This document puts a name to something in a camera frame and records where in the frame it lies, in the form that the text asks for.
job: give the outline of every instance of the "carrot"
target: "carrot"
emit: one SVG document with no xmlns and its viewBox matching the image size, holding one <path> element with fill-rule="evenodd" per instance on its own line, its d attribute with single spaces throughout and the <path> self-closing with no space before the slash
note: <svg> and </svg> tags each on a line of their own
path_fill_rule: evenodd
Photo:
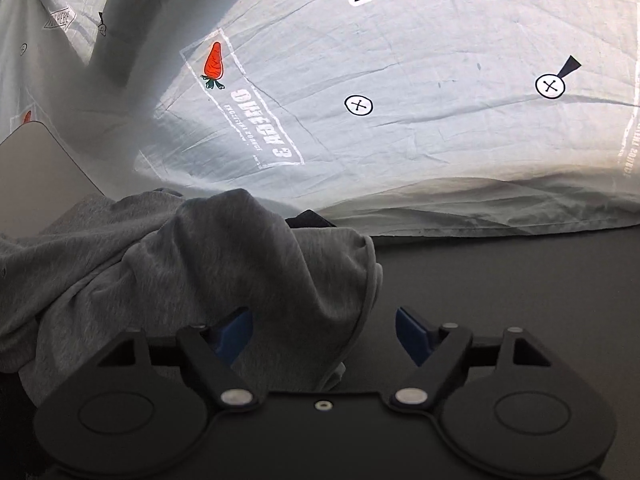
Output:
<svg viewBox="0 0 640 480">
<path fill-rule="evenodd" d="M 207 81 L 207 88 L 213 88 L 215 84 L 218 88 L 223 89 L 224 85 L 218 82 L 225 73 L 225 67 L 222 65 L 222 45 L 216 41 L 211 48 L 207 62 L 204 64 L 204 76 L 202 78 Z"/>
</svg>

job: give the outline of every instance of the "gray garment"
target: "gray garment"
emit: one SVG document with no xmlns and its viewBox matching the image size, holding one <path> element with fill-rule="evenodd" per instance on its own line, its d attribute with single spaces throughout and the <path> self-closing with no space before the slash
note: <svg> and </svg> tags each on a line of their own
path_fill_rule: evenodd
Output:
<svg viewBox="0 0 640 480">
<path fill-rule="evenodd" d="M 236 373 L 259 395 L 319 391 L 339 380 L 381 282 L 369 237 L 292 230 L 245 190 L 92 195 L 36 237 L 0 237 L 0 372 L 19 371 L 39 406 L 128 326 L 173 335 L 247 306 Z"/>
</svg>

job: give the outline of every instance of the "orange carrot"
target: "orange carrot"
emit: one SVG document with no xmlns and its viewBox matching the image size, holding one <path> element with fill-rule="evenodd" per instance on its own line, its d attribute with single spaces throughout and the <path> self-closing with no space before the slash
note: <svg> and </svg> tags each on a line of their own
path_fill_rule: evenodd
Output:
<svg viewBox="0 0 640 480">
<path fill-rule="evenodd" d="M 207 62 L 204 64 L 204 76 L 203 79 L 207 80 L 207 88 L 213 88 L 213 84 L 222 89 L 224 88 L 218 82 L 225 72 L 225 67 L 222 65 L 222 45 L 220 45 L 219 41 L 216 41 L 213 44 L 211 52 L 209 53 L 209 57 L 207 57 Z"/>
</svg>

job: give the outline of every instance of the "blue gripper pad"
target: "blue gripper pad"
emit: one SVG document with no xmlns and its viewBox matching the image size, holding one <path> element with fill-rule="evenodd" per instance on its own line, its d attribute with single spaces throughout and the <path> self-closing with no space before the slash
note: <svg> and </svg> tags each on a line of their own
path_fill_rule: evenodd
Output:
<svg viewBox="0 0 640 480">
<path fill-rule="evenodd" d="M 396 311 L 396 337 L 417 366 L 433 353 L 427 331 L 402 308 Z"/>
<path fill-rule="evenodd" d="M 253 334 L 254 318 L 250 310 L 245 310 L 226 326 L 220 328 L 213 351 L 228 366 L 231 366 Z"/>
</svg>

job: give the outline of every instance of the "beige panel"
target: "beige panel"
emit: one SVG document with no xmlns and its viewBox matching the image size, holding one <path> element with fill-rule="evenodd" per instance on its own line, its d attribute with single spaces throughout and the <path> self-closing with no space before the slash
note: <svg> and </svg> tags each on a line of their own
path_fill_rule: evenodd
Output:
<svg viewBox="0 0 640 480">
<path fill-rule="evenodd" d="M 100 191 L 46 127 L 26 123 L 0 144 L 0 232 L 31 236 Z"/>
</svg>

